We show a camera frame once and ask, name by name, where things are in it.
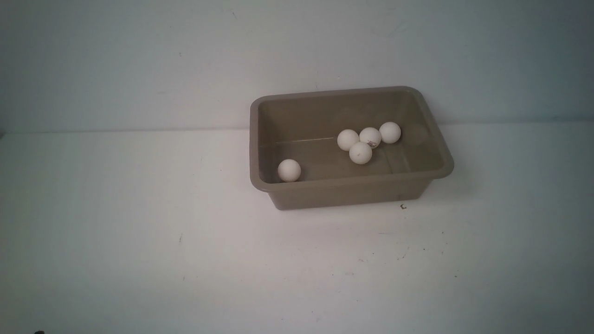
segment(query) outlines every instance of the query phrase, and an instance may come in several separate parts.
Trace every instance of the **plastic tub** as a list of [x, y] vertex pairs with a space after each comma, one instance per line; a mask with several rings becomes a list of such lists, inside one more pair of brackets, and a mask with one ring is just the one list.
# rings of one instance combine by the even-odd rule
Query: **plastic tub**
[[[400, 125], [400, 140], [381, 143], [365, 165], [336, 143], [344, 129], [358, 133], [388, 121]], [[297, 182], [280, 180], [285, 159], [301, 165]], [[416, 199], [453, 168], [425, 99], [411, 87], [265, 96], [251, 106], [250, 179], [279, 210]]]

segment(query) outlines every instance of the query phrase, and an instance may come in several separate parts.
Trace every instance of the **white table surface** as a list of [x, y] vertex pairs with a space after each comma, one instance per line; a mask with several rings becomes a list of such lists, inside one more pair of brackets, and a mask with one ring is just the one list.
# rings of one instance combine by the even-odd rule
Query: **white table surface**
[[421, 199], [288, 212], [247, 130], [8, 134], [0, 332], [591, 332], [594, 123], [441, 129]]

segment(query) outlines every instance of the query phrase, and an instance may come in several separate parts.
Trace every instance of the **white wall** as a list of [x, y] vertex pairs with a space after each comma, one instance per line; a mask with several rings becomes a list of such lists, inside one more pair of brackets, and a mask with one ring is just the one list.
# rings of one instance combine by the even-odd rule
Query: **white wall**
[[3, 2], [0, 130], [247, 127], [262, 95], [399, 84], [440, 122], [592, 119], [568, 2]]

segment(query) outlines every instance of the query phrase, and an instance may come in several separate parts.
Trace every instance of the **bin floor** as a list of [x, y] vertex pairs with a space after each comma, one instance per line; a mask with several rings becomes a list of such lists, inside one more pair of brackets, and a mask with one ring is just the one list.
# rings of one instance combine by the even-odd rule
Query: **bin floor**
[[398, 143], [381, 143], [365, 165], [352, 162], [349, 152], [338, 147], [336, 138], [276, 143], [272, 154], [274, 183], [282, 182], [276, 169], [285, 159], [293, 159], [301, 165], [300, 181], [410, 172], [402, 146]]

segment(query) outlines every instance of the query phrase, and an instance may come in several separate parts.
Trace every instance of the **white ball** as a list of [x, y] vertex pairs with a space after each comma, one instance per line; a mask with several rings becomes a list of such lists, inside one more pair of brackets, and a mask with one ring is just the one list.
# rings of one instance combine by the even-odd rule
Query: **white ball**
[[359, 134], [359, 140], [374, 149], [381, 142], [381, 134], [376, 128], [364, 128]]
[[341, 150], [348, 152], [351, 146], [359, 142], [359, 135], [354, 130], [342, 130], [336, 141]]
[[381, 139], [386, 144], [393, 144], [400, 139], [402, 130], [394, 122], [386, 122], [380, 126]]
[[277, 171], [284, 182], [295, 182], [301, 175], [301, 166], [293, 159], [286, 159], [279, 164]]
[[371, 147], [360, 141], [353, 145], [349, 150], [350, 159], [357, 165], [364, 165], [371, 160]]

